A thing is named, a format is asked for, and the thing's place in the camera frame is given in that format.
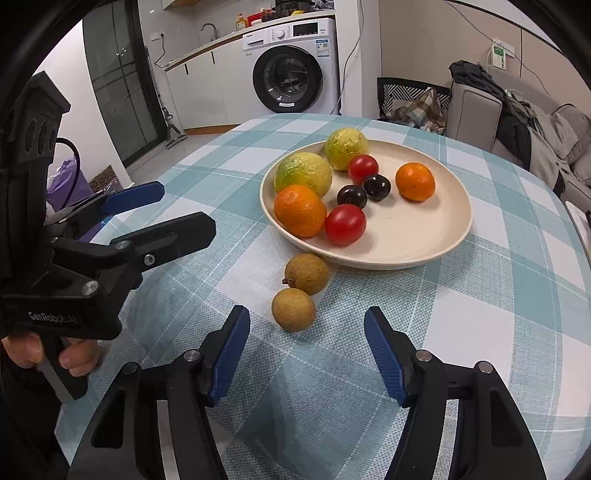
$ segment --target checkered tablecloth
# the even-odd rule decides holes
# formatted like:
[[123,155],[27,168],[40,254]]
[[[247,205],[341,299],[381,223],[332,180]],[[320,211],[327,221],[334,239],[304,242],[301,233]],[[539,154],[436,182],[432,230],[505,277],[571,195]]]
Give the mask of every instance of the checkered tablecloth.
[[[295,335],[273,321],[271,299],[297,253],[263,215],[259,187],[287,151],[352,126],[416,148],[466,186],[466,239],[402,271],[333,267],[314,296],[314,325]],[[359,118],[283,114],[251,120],[160,177],[160,203],[112,219],[95,241],[204,211],[217,236],[204,251],[144,275],[105,342],[88,394],[56,430],[72,457],[88,421],[127,361],[170,362],[220,327],[234,304],[251,334],[229,395],[209,411],[230,479],[379,479],[407,412],[385,391],[363,335],[379,305],[392,327],[442,361],[494,364],[530,428],[548,479],[561,480],[591,442],[591,271],[563,205],[541,181],[490,153],[416,129]],[[435,478],[447,478],[457,403],[448,402]]]

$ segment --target soap bottle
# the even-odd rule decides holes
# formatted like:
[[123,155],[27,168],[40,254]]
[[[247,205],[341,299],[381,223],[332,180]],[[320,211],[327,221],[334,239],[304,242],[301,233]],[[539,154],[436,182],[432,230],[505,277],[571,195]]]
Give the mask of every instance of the soap bottle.
[[236,31],[244,30],[246,28],[246,20],[244,20],[242,14],[236,16],[238,17],[238,20],[236,21]]

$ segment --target yellow-green fruit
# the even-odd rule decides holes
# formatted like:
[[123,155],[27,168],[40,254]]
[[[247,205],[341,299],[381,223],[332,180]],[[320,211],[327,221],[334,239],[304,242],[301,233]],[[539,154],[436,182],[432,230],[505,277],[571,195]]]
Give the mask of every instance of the yellow-green fruit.
[[279,193],[290,185],[305,185],[322,198],[332,184],[332,170],[320,155],[297,152],[281,160],[275,173],[275,191]]
[[310,296],[297,288],[281,290],[271,303],[273,318],[288,332],[299,332],[312,325],[316,305]]
[[326,158],[335,170],[347,170],[353,157],[369,153],[369,142],[359,130],[341,128],[330,134],[324,150]]
[[321,258],[300,254],[287,262],[283,283],[314,295],[326,286],[329,277],[330,270]]

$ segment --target purple bag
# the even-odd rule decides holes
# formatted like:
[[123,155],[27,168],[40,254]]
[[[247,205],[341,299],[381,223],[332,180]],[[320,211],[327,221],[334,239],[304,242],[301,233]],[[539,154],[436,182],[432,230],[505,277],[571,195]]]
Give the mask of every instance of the purple bag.
[[[49,178],[47,182],[47,201],[56,212],[61,210],[64,206],[64,200],[72,188],[75,176],[76,159],[72,157],[65,160],[64,163],[61,164],[61,167],[57,169],[56,174]],[[80,171],[80,174],[78,175],[78,181],[76,182],[76,187],[74,187],[72,196],[70,197],[70,200],[68,200],[68,205],[66,206],[70,206],[79,200],[85,199],[94,194],[95,193],[90,188],[90,185],[88,185],[84,174],[82,171]],[[100,229],[104,227],[109,219],[110,218],[107,218],[103,222],[95,225],[78,240],[82,242],[90,242],[90,240],[92,240],[94,236],[100,231]]]

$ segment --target white cabinet door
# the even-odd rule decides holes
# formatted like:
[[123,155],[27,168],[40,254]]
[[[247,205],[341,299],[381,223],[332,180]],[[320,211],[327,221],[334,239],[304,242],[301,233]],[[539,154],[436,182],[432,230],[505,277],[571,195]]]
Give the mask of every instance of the white cabinet door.
[[262,103],[254,92],[252,66],[244,55],[242,41],[226,43],[214,49],[213,54],[228,123],[242,124],[259,116]]
[[184,129],[228,124],[213,58],[205,52],[167,72]]

